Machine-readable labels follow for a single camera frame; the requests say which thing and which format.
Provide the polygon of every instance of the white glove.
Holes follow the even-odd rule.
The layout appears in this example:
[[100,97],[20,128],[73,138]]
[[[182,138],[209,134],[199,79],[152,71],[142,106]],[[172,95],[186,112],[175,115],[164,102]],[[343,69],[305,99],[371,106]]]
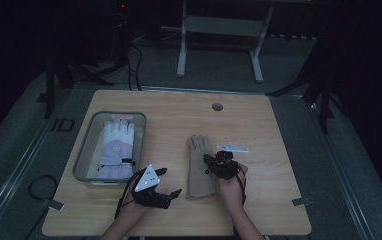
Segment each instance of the white glove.
[[135,124],[114,118],[104,123],[103,155],[100,158],[99,178],[127,179],[133,174],[132,151]]

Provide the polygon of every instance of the glove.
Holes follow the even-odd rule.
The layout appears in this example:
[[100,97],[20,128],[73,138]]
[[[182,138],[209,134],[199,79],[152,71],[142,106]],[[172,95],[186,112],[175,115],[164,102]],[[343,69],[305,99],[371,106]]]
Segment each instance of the glove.
[[187,199],[199,199],[216,194],[216,178],[204,162],[204,154],[213,155],[210,140],[206,136],[193,135],[188,140],[190,167]]
[[98,178],[127,179],[133,175],[132,151],[135,124],[114,118],[104,123],[103,155],[100,158]]

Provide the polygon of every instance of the tan glove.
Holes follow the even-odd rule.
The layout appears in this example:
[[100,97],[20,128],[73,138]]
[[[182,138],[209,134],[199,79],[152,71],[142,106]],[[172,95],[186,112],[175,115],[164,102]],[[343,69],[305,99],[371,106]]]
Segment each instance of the tan glove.
[[216,194],[216,178],[204,162],[204,154],[213,155],[207,136],[193,135],[188,139],[190,167],[187,199],[194,200]]

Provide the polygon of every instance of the forearm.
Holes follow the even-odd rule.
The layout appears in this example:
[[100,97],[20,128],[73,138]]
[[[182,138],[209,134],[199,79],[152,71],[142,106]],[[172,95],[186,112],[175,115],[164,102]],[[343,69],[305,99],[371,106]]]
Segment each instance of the forearm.
[[144,216],[147,207],[139,206],[133,202],[122,207],[117,218],[101,237],[102,240],[122,239]]
[[254,226],[253,221],[251,221],[243,207],[228,209],[228,212],[241,239],[265,239],[256,226]]

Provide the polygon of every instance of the clear plastic container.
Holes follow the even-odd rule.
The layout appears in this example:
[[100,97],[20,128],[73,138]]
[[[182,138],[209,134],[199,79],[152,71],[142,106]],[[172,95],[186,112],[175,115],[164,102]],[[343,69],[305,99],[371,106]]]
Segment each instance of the clear plastic container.
[[135,124],[132,168],[134,173],[139,170],[142,148],[144,145],[145,128],[147,125],[146,116],[140,112],[101,111],[92,116],[85,133],[85,140],[82,143],[78,157],[73,166],[73,176],[77,180],[92,183],[94,185],[120,184],[127,181],[127,179],[98,178],[98,168],[100,167],[99,162],[103,154],[104,123],[113,120],[115,117],[125,118],[129,123]]

